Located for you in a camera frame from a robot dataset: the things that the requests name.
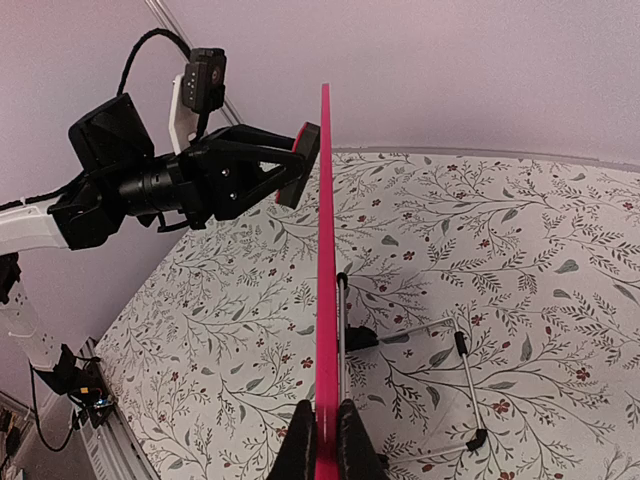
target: metal rod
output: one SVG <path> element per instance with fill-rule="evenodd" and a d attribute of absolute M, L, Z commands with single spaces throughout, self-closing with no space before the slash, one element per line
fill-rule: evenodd
<path fill-rule="evenodd" d="M 456 327 L 456 332 L 460 331 L 460 325 L 458 325 L 458 320 L 455 317 L 451 317 L 453 319 L 453 324 Z M 478 399 L 476 397 L 476 388 L 473 385 L 473 377 L 471 375 L 471 369 L 469 368 L 469 360 L 467 359 L 467 355 L 462 355 L 462 364 L 464 365 L 464 372 L 467 375 L 467 382 L 469 383 L 469 392 L 471 393 L 471 403 L 473 404 L 473 413 L 476 417 L 476 423 L 478 424 L 478 428 L 484 428 L 484 423 L 482 422 L 482 417 L 480 416 L 480 407 L 478 406 Z"/>
<path fill-rule="evenodd" d="M 388 340 L 391 340 L 392 338 L 401 337 L 403 335 L 410 335 L 412 333 L 419 332 L 420 330 L 429 330 L 429 328 L 432 327 L 433 325 L 437 325 L 439 323 L 445 323 L 448 321 L 451 321 L 451 318 L 447 317 L 447 318 L 439 318 L 437 320 L 430 320 L 427 323 L 418 325 L 417 327 L 407 328 L 406 330 L 399 330 L 389 335 L 383 335 L 381 337 L 378 337 L 378 340 L 384 343 Z"/>
<path fill-rule="evenodd" d="M 347 395 L 347 346 L 345 332 L 347 329 L 347 305 L 344 280 L 338 279 L 338 363 L 340 365 L 340 403 Z"/>
<path fill-rule="evenodd" d="M 164 3 L 164 0 L 144 0 L 144 2 L 147 7 L 149 7 L 149 10 L 151 10 L 151 13 L 156 18 L 156 20 L 158 20 L 160 26 L 176 33 L 177 35 L 182 37 L 189 48 L 193 48 L 193 43 L 191 42 L 185 31 L 182 29 L 171 10 L 169 10 L 169 7 L 167 7 L 167 5 Z M 229 125 L 239 125 L 241 123 L 244 123 L 242 121 L 242 117 L 234 107 L 233 103 L 231 103 L 231 100 L 229 98 L 225 98 L 224 105 L 220 109 L 220 113 L 222 113 L 222 116 Z"/>
<path fill-rule="evenodd" d="M 427 460 L 429 458 L 436 458 L 436 457 L 443 457 L 444 455 L 451 455 L 452 453 L 459 453 L 459 452 L 467 452 L 469 449 L 467 448 L 466 445 L 461 445 L 459 447 L 453 447 L 453 448 L 449 448 L 447 450 L 443 450 L 441 452 L 433 452 L 433 453 L 429 453 L 427 455 L 420 455 L 417 457 L 406 457 L 406 458 L 399 458 L 399 459 L 394 459 L 394 460 L 390 460 L 389 461 L 389 465 L 398 465 L 401 463 L 409 463 L 409 462 L 416 462 L 418 460 Z"/>

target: black cable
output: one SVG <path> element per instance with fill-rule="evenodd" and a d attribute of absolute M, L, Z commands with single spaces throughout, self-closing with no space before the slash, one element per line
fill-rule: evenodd
<path fill-rule="evenodd" d="M 45 200 L 51 200 L 52 198 L 59 197 L 63 193 L 66 193 L 69 190 L 73 190 L 80 183 L 80 180 L 82 180 L 83 178 L 84 178 L 84 170 L 80 172 L 78 175 L 76 175 L 76 177 L 73 180 L 71 180 L 69 183 L 67 183 L 66 185 L 63 185 L 57 190 L 54 190 L 53 192 L 49 192 L 49 193 L 43 193 L 42 195 L 36 195 L 34 197 L 27 197 L 25 198 L 24 203 L 25 205 L 29 205 L 31 203 L 43 202 Z"/>
<path fill-rule="evenodd" d="M 52 198 L 59 197 L 60 195 L 67 193 L 70 190 L 73 190 L 80 181 L 84 178 L 84 171 L 80 172 L 73 180 L 71 180 L 66 185 L 54 190 L 53 192 L 43 193 L 41 195 L 36 195 L 34 197 L 27 197 L 24 199 L 24 203 L 21 200 L 13 200 L 11 202 L 7 202 L 5 204 L 0 205 L 0 212 L 4 210 L 9 210 L 10 208 L 22 207 L 24 205 L 31 205 L 32 203 L 43 202 L 45 200 L 51 200 Z"/>
<path fill-rule="evenodd" d="M 33 415 L 36 420 L 36 429 L 38 430 L 38 435 L 40 436 L 40 440 L 42 441 L 42 444 L 45 447 L 47 447 L 48 450 L 51 450 L 53 453 L 61 452 L 69 444 L 69 440 L 71 440 L 71 435 L 73 434 L 73 425 L 71 425 L 71 427 L 69 428 L 69 433 L 67 434 L 67 437 L 64 439 L 64 442 L 62 442 L 62 445 L 60 445 L 59 447 L 52 447 L 47 443 L 47 441 L 44 438 L 44 435 L 42 434 L 42 428 L 40 427 L 40 417 L 38 416 L 38 403 L 36 400 L 36 382 L 33 376 L 33 371 L 34 371 L 33 365 L 31 364 L 29 364 L 29 371 L 31 372 L 31 399 L 33 400 Z"/>
<path fill-rule="evenodd" d="M 189 55 L 191 54 L 191 49 L 189 48 L 189 45 L 187 45 L 187 42 L 185 42 L 179 35 L 176 35 L 171 30 L 167 30 L 166 28 L 154 28 L 153 30 L 148 31 L 142 37 L 140 37 L 140 40 L 138 40 L 136 44 L 133 46 L 133 48 L 131 49 L 129 58 L 127 58 L 127 63 L 125 63 L 124 70 L 122 71 L 122 78 L 120 79 L 120 85 L 118 85 L 118 92 L 116 93 L 116 95 L 119 96 L 124 93 L 124 86 L 127 83 L 127 77 L 129 76 L 129 72 L 131 71 L 131 66 L 133 65 L 133 60 L 135 59 L 136 54 L 138 53 L 138 50 L 142 48 L 142 45 L 144 45 L 144 43 L 147 40 L 157 35 L 162 35 L 163 37 L 166 37 L 169 40 L 171 40 L 173 43 L 175 43 L 178 46 L 178 48 L 183 53 L 183 55 L 187 57 L 187 60 L 189 59 Z"/>
<path fill-rule="evenodd" d="M 194 137 L 192 144 L 197 143 L 204 136 L 204 131 L 207 129 L 209 123 L 209 112 L 201 113 L 198 116 L 198 125 L 196 127 L 196 136 Z"/>

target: floral tablecloth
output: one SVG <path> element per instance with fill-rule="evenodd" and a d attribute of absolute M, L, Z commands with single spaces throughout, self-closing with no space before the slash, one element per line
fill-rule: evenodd
<path fill-rule="evenodd" d="M 455 316 L 489 430 L 475 453 L 405 462 L 473 435 L 448 327 L 359 352 L 351 392 L 390 476 L 637 478 L 640 175 L 401 153 L 334 164 L 350 321 L 388 335 Z M 265 201 L 187 233 L 100 341 L 163 480 L 266 477 L 314 398 L 317 198 L 314 177 L 296 211 Z"/>

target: pink plastic sheet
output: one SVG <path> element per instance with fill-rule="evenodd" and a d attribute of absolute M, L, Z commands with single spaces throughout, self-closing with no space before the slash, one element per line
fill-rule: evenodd
<path fill-rule="evenodd" d="M 320 211 L 318 217 L 318 323 L 316 327 L 316 478 L 338 480 L 336 430 L 338 414 L 338 319 L 336 300 L 331 112 L 329 85 L 322 86 L 320 133 Z"/>

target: camera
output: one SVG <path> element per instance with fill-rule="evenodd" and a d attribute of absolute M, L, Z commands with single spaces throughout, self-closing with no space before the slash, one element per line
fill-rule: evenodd
<path fill-rule="evenodd" d="M 198 114 L 209 114 L 224 103 L 227 57 L 221 48 L 194 48 L 182 79 L 182 103 Z"/>

